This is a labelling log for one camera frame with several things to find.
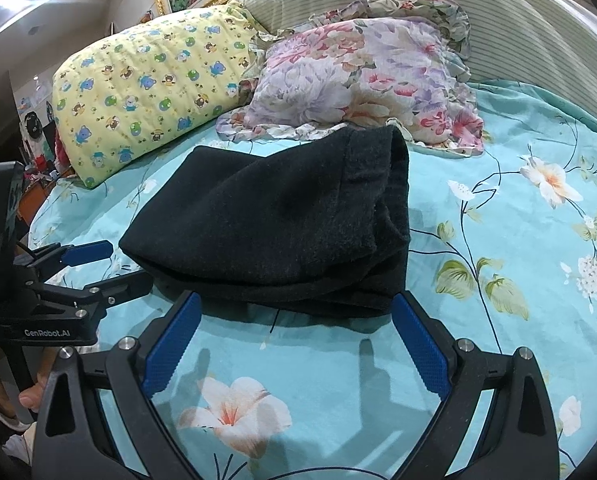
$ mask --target blue gripper pad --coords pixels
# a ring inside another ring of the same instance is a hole
[[[402,294],[397,294],[392,300],[392,323],[412,356],[425,387],[439,394],[441,401],[445,400],[451,390],[448,363]]]
[[[114,253],[114,247],[107,240],[93,242],[91,244],[76,245],[70,247],[61,256],[61,263],[69,267],[76,267],[90,262],[97,262],[109,258]]]
[[[141,387],[150,399],[167,387],[200,323],[200,296],[190,294],[152,347],[146,358],[145,374]]]

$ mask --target silver screw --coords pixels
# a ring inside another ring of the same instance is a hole
[[[527,346],[522,346],[521,348],[519,348],[519,355],[521,356],[521,358],[527,359],[528,361],[534,357],[532,350],[527,348]]]
[[[474,349],[474,343],[467,338],[459,339],[457,345],[459,346],[459,349],[464,352],[471,352]]]
[[[130,350],[130,349],[134,348],[135,344],[136,344],[136,339],[134,339],[130,335],[127,335],[118,342],[118,348],[120,348],[121,350]]]
[[[63,348],[58,351],[58,356],[61,359],[69,359],[72,355],[74,355],[74,349],[71,346],[63,346]]]

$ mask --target folded black garment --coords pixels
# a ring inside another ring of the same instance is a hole
[[[407,168],[392,126],[342,128],[267,157],[199,146],[119,246],[208,298],[379,316],[405,282]]]

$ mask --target bedsheet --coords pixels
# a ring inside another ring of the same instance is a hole
[[[533,349],[565,477],[597,439],[597,121],[534,86],[474,88],[485,153],[456,160],[411,152],[407,288],[455,337],[486,351]],[[268,155],[298,142],[226,142],[213,125],[96,189],[59,181],[32,224],[32,246],[105,238],[117,248],[137,210],[199,144]],[[117,249],[53,282],[82,287],[134,269]],[[109,309],[98,348],[139,335],[173,299],[155,289]],[[142,470],[111,394],[102,400],[126,464]],[[389,316],[339,322],[208,302],[174,377],[152,401],[207,480],[389,478],[438,404]],[[483,394],[452,470],[469,459],[488,402]]]

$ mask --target yellow cartoon animal pillowcase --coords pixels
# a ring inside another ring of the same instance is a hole
[[[54,74],[54,114],[85,185],[235,108],[257,29],[237,3],[182,10],[64,62]]]

